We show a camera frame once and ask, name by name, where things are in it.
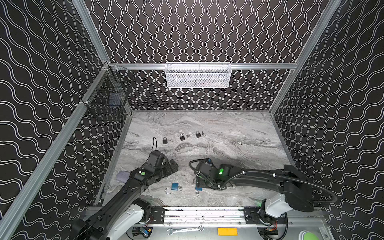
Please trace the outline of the silver grey padlock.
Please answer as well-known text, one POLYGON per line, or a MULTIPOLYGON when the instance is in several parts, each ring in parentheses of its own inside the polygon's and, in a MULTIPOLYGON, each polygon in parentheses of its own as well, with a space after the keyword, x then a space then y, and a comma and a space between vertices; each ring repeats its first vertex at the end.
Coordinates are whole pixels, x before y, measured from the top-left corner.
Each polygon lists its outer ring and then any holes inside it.
POLYGON ((196 132, 196 138, 201 138, 201 137, 205 137, 205 136, 206 135, 204 132, 199 132, 199 131, 196 132))

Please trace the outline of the blue padlock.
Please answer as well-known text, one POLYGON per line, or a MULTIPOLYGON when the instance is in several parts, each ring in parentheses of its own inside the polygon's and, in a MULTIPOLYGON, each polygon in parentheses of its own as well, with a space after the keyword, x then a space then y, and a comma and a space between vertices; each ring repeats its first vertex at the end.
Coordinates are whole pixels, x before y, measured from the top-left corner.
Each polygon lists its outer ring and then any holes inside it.
POLYGON ((179 183, 172 183, 170 188, 165 188, 165 194, 171 194, 171 191, 182 191, 183 187, 179 183))
POLYGON ((202 191, 201 183, 200 183, 200 178, 195 177, 193 179, 193 183, 195 184, 195 195, 198 197, 200 195, 200 192, 202 191))

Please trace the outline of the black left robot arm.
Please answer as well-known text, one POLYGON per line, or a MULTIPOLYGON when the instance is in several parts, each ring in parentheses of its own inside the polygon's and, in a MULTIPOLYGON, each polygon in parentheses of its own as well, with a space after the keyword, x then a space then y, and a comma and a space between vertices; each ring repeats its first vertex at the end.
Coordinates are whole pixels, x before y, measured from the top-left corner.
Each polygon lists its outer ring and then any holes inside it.
POLYGON ((135 224, 151 221, 151 204, 140 196, 154 183, 179 170, 179 165, 155 150, 140 167, 130 172, 119 192, 87 220, 77 220, 70 240, 117 240, 135 224))

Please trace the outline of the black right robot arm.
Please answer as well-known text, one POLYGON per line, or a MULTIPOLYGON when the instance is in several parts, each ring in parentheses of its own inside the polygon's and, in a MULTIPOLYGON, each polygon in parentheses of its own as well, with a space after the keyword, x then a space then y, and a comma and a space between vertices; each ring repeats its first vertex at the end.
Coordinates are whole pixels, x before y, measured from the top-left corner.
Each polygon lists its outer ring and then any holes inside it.
POLYGON ((275 196, 262 201, 259 215, 263 218, 278 218, 291 210, 305 213, 314 210, 310 193, 313 188, 291 165, 277 170, 253 170, 226 164, 216 167, 210 159, 197 160, 197 163, 195 167, 192 162, 189 165, 196 174, 198 190, 208 188, 224 191, 231 187, 246 186, 276 192, 275 196))

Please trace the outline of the black padlock with key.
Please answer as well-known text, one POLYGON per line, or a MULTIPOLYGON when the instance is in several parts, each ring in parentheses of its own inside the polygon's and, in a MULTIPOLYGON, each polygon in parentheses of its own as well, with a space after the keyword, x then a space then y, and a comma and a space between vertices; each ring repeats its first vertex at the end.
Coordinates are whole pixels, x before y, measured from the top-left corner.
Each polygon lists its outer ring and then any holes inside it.
POLYGON ((162 143, 163 143, 163 145, 167 145, 167 144, 170 144, 170 143, 172 143, 173 142, 173 139, 169 139, 169 138, 167 138, 167 137, 164 137, 163 139, 162 139, 162 143))

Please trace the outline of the dark padlock with keyring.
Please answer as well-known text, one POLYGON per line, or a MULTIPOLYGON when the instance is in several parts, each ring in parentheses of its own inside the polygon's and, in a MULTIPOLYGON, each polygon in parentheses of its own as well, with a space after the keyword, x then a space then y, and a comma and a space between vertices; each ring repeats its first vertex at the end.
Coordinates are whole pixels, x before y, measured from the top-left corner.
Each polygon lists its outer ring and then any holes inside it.
POLYGON ((180 134, 180 140, 181 140, 181 141, 185 141, 185 140, 188 139, 188 138, 190 138, 189 135, 187 135, 187 134, 180 134))

